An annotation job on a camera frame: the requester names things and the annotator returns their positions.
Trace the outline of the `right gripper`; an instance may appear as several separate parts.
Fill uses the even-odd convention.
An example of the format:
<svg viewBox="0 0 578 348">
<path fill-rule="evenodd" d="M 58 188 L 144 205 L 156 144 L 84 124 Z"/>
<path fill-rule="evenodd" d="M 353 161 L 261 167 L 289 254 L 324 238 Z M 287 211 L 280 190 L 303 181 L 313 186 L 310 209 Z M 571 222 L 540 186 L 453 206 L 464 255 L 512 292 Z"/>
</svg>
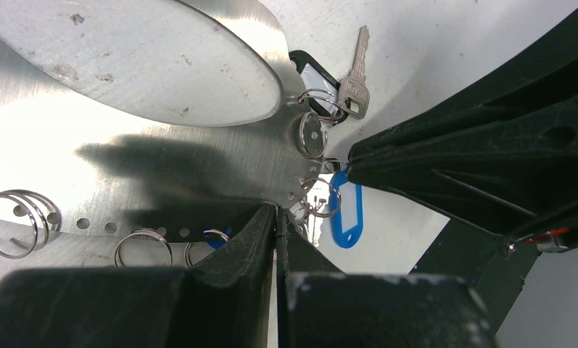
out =
<svg viewBox="0 0 578 348">
<path fill-rule="evenodd" d="M 430 110 L 354 144 L 347 177 L 483 231 L 578 231 L 578 8 Z M 462 278 L 497 331 L 541 252 L 450 220 L 411 273 Z"/>
</svg>

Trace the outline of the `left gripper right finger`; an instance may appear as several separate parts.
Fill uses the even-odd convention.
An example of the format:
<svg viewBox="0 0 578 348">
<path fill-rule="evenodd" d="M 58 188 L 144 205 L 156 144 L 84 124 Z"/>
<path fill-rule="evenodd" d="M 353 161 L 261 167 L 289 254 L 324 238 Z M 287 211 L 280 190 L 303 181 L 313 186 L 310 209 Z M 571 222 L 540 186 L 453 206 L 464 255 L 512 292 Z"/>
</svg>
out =
<svg viewBox="0 0 578 348">
<path fill-rule="evenodd" d="M 280 347 L 495 347 L 479 295 L 445 275 L 347 274 L 281 210 L 276 234 Z"/>
</svg>

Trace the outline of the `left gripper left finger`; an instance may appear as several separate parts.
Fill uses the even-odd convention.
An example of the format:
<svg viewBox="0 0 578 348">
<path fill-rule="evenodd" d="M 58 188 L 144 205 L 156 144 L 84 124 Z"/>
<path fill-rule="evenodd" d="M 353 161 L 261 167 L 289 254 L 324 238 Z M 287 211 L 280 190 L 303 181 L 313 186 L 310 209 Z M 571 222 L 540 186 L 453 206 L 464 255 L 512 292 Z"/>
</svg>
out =
<svg viewBox="0 0 578 348">
<path fill-rule="evenodd" d="M 31 268 L 0 281 L 0 347 L 266 347 L 276 210 L 191 268 Z"/>
</svg>

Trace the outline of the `blue tagged key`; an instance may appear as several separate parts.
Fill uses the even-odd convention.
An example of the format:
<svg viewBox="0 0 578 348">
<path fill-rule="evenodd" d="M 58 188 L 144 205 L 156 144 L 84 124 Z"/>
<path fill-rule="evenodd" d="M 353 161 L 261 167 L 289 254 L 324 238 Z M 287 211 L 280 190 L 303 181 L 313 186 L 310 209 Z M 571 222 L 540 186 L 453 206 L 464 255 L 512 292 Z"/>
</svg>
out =
<svg viewBox="0 0 578 348">
<path fill-rule="evenodd" d="M 329 195 L 325 213 L 328 217 L 334 243 L 343 249 L 353 248 L 363 233 L 363 189 L 348 180 L 345 164 L 337 159 L 326 159 L 323 168 L 331 174 L 326 181 L 331 185 L 324 190 Z"/>
<path fill-rule="evenodd" d="M 230 239 L 230 236 L 227 233 L 216 229 L 204 231 L 203 236 L 205 237 L 207 245 L 214 250 L 221 248 Z"/>
</svg>

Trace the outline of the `black tagged key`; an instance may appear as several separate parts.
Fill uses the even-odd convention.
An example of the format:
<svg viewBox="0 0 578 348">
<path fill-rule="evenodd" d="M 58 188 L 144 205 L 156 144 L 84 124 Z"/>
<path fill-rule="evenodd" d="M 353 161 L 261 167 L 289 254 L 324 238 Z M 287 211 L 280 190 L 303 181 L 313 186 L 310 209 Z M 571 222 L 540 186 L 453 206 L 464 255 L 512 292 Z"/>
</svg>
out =
<svg viewBox="0 0 578 348">
<path fill-rule="evenodd" d="M 348 117 L 362 120 L 370 104 L 366 87 L 366 52 L 370 32 L 366 25 L 359 28 L 355 54 L 347 76 L 336 79 L 306 51 L 294 50 L 289 58 L 306 85 L 300 97 L 319 118 L 335 125 Z"/>
</svg>

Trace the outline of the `metal key ring plate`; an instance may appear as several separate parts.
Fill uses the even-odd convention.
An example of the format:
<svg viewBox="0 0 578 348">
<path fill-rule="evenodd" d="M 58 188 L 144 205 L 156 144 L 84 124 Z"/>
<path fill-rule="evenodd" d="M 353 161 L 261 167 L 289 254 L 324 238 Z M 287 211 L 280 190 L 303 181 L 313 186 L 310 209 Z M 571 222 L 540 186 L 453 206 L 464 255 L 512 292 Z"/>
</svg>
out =
<svg viewBox="0 0 578 348">
<path fill-rule="evenodd" d="M 196 241 L 304 201 L 309 93 L 259 1 L 0 1 L 0 256 Z"/>
</svg>

